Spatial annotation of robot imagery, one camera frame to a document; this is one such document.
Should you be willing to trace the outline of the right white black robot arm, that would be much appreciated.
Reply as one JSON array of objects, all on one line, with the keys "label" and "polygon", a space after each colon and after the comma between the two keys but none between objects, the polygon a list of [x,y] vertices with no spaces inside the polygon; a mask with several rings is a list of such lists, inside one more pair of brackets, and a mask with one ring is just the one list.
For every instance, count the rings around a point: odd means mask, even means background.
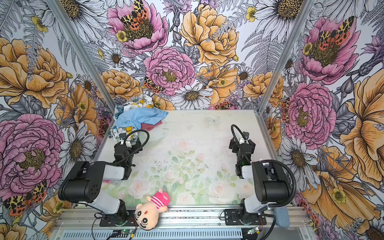
[{"label": "right white black robot arm", "polygon": [[248,139],[245,132],[237,138],[232,130],[229,149],[237,156],[236,175],[240,179],[252,180],[254,193],[242,199],[239,207],[241,217],[262,214],[269,208],[280,208],[289,204],[297,189],[297,183],[290,168],[276,160],[253,162],[251,156],[255,143]]}]

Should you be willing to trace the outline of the maroon cloth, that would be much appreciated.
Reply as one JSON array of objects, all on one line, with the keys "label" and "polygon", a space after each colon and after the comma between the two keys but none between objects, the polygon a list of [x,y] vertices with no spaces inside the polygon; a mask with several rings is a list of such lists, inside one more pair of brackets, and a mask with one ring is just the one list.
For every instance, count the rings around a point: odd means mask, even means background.
[{"label": "maroon cloth", "polygon": [[155,127],[161,125],[162,123],[163,123],[162,121],[159,121],[158,123],[156,123],[156,124],[154,124],[154,125],[152,125],[152,124],[147,124],[147,123],[142,123],[142,124],[141,124],[141,129],[142,129],[142,130],[146,130],[146,131],[149,132],[149,131],[153,130]]}]

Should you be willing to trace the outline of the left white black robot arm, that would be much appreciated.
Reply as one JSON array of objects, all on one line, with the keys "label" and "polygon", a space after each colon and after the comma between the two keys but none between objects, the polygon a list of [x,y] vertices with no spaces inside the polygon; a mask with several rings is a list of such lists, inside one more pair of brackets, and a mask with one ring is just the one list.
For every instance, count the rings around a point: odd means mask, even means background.
[{"label": "left white black robot arm", "polygon": [[128,180],[132,173],[133,157],[149,141],[146,130],[135,130],[123,141],[114,145],[114,158],[105,161],[77,162],[59,187],[58,197],[62,201],[82,204],[98,210],[103,218],[125,223],[129,219],[125,202],[102,190],[103,181]]}]

